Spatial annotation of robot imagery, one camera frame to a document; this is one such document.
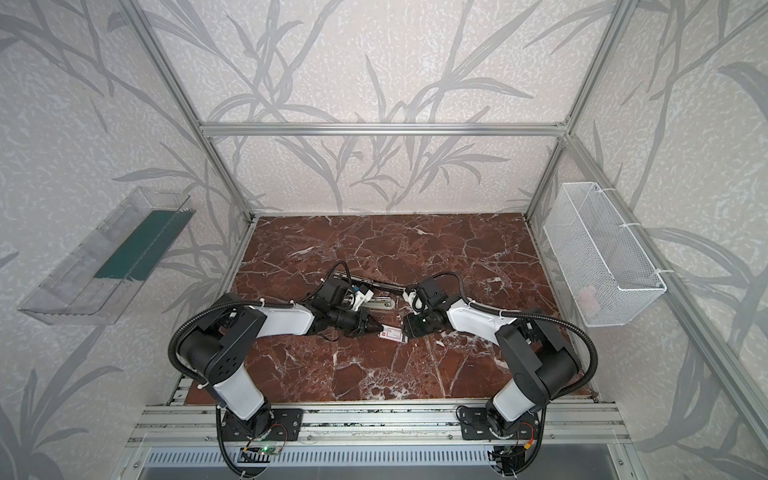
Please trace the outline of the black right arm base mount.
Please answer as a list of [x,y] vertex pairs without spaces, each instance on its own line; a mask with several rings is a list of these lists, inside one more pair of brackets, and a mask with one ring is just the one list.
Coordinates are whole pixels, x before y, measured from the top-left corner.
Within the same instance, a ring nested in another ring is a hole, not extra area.
[[540,420],[530,412],[515,421],[505,420],[486,407],[459,405],[455,411],[463,440],[511,440],[529,443],[537,436]]

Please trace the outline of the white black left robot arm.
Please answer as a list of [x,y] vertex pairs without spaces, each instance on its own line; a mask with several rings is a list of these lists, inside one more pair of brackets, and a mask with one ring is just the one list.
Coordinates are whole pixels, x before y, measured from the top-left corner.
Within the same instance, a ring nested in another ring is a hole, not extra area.
[[378,335],[384,326],[365,304],[373,298],[350,275],[336,278],[339,261],[314,291],[287,303],[243,300],[224,294],[193,315],[171,336],[171,365],[206,390],[217,405],[250,428],[271,422],[271,407],[244,366],[256,340],[274,336],[319,335],[335,329],[348,338]]

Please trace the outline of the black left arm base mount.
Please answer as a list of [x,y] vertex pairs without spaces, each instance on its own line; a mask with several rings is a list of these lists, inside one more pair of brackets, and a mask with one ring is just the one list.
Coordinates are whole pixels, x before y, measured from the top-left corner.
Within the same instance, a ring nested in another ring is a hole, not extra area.
[[299,438],[305,411],[299,408],[276,408],[260,411],[250,420],[239,419],[226,411],[220,437],[224,442],[266,440],[295,442]]

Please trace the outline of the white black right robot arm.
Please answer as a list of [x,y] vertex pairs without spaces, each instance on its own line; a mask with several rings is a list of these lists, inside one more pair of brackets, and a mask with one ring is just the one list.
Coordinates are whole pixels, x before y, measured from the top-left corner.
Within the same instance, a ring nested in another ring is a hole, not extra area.
[[511,380],[486,404],[488,422],[499,436],[523,415],[543,411],[562,396],[584,387],[598,367],[598,351],[578,326],[535,311],[501,309],[472,300],[461,277],[459,292],[448,294],[438,283],[440,272],[404,288],[411,312],[403,331],[420,338],[447,329],[471,334],[496,345]]

